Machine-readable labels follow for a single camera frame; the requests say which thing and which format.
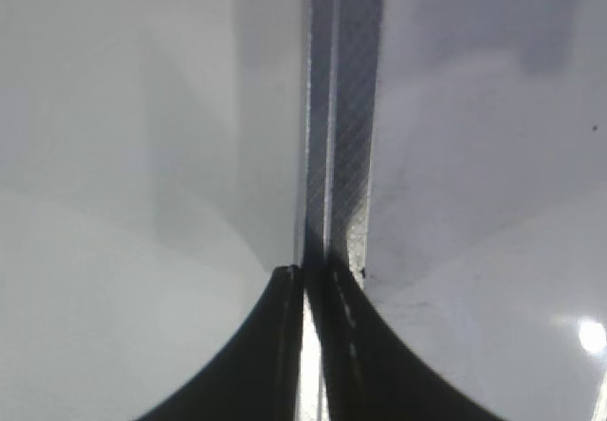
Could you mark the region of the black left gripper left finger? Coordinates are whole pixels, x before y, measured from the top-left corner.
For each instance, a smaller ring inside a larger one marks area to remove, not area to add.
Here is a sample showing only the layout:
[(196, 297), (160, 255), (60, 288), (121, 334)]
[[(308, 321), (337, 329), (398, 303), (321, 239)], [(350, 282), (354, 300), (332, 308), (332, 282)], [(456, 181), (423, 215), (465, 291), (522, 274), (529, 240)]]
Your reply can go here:
[(279, 266), (228, 343), (143, 420), (285, 420), (295, 416), (304, 275)]

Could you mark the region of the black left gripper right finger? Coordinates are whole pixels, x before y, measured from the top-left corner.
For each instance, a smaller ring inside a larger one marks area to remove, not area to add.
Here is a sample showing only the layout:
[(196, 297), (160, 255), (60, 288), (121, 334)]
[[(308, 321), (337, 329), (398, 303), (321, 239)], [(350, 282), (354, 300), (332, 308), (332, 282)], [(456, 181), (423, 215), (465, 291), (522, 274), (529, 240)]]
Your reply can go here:
[(338, 259), (307, 267), (332, 420), (486, 420), (381, 318)]

